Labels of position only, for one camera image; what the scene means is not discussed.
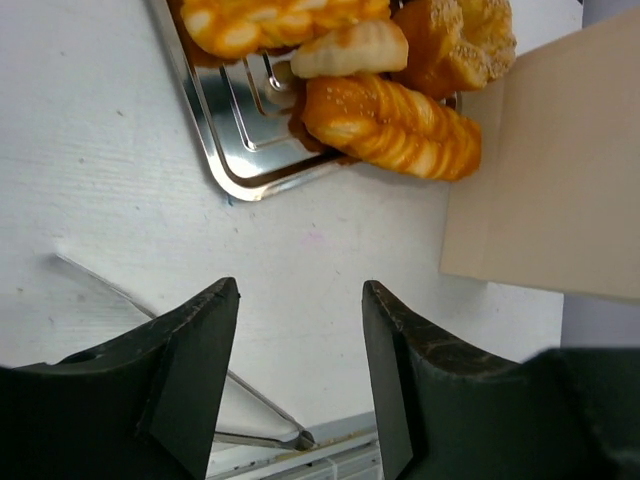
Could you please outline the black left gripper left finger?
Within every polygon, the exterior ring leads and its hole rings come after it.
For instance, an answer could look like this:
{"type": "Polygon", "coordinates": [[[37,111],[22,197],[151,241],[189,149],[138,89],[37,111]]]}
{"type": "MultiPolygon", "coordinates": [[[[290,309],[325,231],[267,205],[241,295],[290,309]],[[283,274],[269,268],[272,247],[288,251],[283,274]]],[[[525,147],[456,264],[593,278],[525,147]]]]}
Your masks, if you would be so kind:
{"type": "Polygon", "coordinates": [[[5,479],[202,479],[234,341],[223,278],[56,364],[1,371],[5,479]]]}

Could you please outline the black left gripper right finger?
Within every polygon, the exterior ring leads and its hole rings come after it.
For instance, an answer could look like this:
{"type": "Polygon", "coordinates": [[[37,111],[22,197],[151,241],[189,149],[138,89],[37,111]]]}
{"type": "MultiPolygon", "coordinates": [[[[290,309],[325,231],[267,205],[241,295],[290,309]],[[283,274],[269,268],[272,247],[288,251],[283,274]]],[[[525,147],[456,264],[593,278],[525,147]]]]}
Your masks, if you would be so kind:
{"type": "Polygon", "coordinates": [[[374,280],[362,318],[386,478],[638,477],[637,349],[551,348],[516,363],[374,280]]]}

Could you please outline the silver metal tongs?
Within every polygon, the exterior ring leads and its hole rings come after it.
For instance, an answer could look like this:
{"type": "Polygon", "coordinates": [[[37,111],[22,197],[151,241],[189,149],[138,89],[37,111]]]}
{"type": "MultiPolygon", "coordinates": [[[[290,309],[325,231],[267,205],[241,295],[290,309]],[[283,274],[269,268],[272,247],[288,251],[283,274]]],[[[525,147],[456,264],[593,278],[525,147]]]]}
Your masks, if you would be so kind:
{"type": "Polygon", "coordinates": [[[232,278],[214,282],[164,314],[135,302],[134,307],[148,317],[147,323],[64,362],[81,366],[89,362],[89,355],[100,352],[122,360],[122,366],[113,367],[107,377],[114,379],[123,373],[128,385],[141,388],[127,399],[139,410],[134,421],[136,436],[154,441],[179,460],[189,456],[181,441],[189,447],[198,441],[222,441],[308,451],[314,443],[304,429],[289,441],[218,430],[238,303],[237,283],[232,278]]]}

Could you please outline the cream paper bag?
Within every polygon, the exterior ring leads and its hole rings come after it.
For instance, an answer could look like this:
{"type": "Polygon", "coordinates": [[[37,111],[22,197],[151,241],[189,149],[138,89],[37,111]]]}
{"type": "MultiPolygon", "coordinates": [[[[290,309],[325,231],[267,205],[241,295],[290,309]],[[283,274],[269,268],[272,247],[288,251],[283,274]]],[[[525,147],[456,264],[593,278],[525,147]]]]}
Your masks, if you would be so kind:
{"type": "Polygon", "coordinates": [[[467,94],[478,171],[451,186],[440,269],[639,297],[639,11],[520,56],[467,94]]]}

